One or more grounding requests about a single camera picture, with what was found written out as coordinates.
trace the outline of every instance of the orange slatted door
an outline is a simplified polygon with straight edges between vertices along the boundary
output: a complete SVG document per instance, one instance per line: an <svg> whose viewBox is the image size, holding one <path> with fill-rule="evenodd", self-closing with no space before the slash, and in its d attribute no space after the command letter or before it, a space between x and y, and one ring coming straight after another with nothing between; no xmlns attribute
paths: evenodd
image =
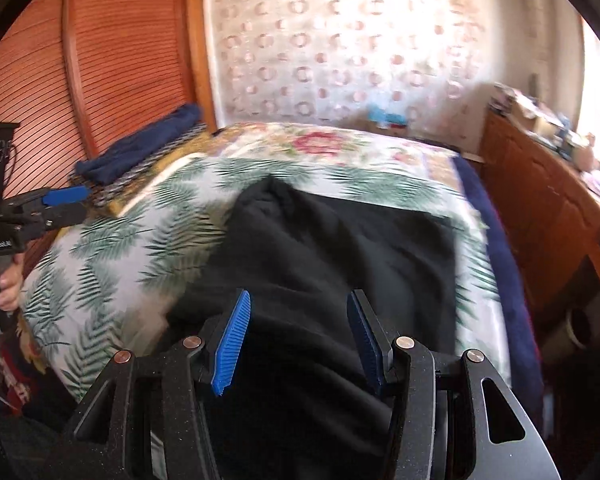
<svg viewBox="0 0 600 480"><path fill-rule="evenodd" d="M99 152L186 102L178 0L72 0L84 108Z"/></svg>
<svg viewBox="0 0 600 480"><path fill-rule="evenodd" d="M18 122L18 163L5 196L64 186L84 150L69 97L61 43L62 0L33 0L0 42L0 121ZM35 242L27 270L50 241Z"/></svg>

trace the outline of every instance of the blue rubber tip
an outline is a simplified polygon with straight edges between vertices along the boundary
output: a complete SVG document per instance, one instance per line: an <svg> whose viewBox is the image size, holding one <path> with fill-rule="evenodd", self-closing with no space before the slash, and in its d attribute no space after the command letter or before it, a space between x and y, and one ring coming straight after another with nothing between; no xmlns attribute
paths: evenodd
<svg viewBox="0 0 600 480"><path fill-rule="evenodd" d="M379 396L385 384L382 373L382 352L362 313L362 308L353 294L347 296L347 319L358 349L366 382Z"/></svg>
<svg viewBox="0 0 600 480"><path fill-rule="evenodd" d="M251 297L244 290L235 303L234 311L224 329L222 339L216 351L216 366L211 379L211 388L216 396L221 396L224 389L234 378L235 365L238 362L240 348L247 332L251 317Z"/></svg>
<svg viewBox="0 0 600 480"><path fill-rule="evenodd" d="M89 190L84 186L65 187L54 189L42 197L42 203L49 207L73 202L82 202L89 196Z"/></svg>

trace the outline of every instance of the navy blue blanket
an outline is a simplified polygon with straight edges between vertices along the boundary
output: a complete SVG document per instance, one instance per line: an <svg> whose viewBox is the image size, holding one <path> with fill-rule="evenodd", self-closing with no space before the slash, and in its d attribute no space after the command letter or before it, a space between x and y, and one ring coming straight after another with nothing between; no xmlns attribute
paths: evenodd
<svg viewBox="0 0 600 480"><path fill-rule="evenodd" d="M482 221L489 227L487 254L498 285L502 314L507 327L512 390L539 428L542 418L542 373L538 346L526 309L522 278L498 214L478 174L464 158L457 156L454 162L467 200L480 212Z"/></svg>
<svg viewBox="0 0 600 480"><path fill-rule="evenodd" d="M76 162L75 173L108 186L165 144L182 136L199 120L198 105L183 104L155 123L117 140L99 157Z"/></svg>

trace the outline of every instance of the bolt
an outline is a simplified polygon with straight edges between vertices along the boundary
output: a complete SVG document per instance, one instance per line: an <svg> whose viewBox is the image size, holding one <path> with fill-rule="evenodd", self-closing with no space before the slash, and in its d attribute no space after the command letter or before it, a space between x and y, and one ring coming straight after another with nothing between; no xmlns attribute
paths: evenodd
<svg viewBox="0 0 600 480"><path fill-rule="evenodd" d="M405 350L408 350L409 348L413 348L416 345L416 342L413 339L411 339L410 337L407 337L405 335L400 336L398 339L396 339L395 343L400 348L404 348Z"/></svg>
<svg viewBox="0 0 600 480"><path fill-rule="evenodd" d="M113 360L119 365L126 363L129 359L131 359L131 352L129 350L120 350L113 356Z"/></svg>
<svg viewBox="0 0 600 480"><path fill-rule="evenodd" d="M197 335L190 335L186 337L182 341L182 345L184 348L198 348L202 345L202 339L200 339Z"/></svg>
<svg viewBox="0 0 600 480"><path fill-rule="evenodd" d="M484 361L484 354L476 349L471 349L466 353L467 359L474 363L481 363Z"/></svg>

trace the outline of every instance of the bed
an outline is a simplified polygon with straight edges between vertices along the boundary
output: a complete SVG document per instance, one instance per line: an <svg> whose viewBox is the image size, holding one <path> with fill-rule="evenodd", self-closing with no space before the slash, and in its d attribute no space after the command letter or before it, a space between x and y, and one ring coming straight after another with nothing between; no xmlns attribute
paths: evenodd
<svg viewBox="0 0 600 480"><path fill-rule="evenodd" d="M479 178L456 153L288 123L236 124L189 151L150 172L142 189L136 183L101 200L110 216L62 234L26 280L24 317L75 400L117 349L153 347L164 313L220 243L233 200L273 174L314 194L449 219L456 352L482 349L534 416L542 383L520 278Z"/></svg>

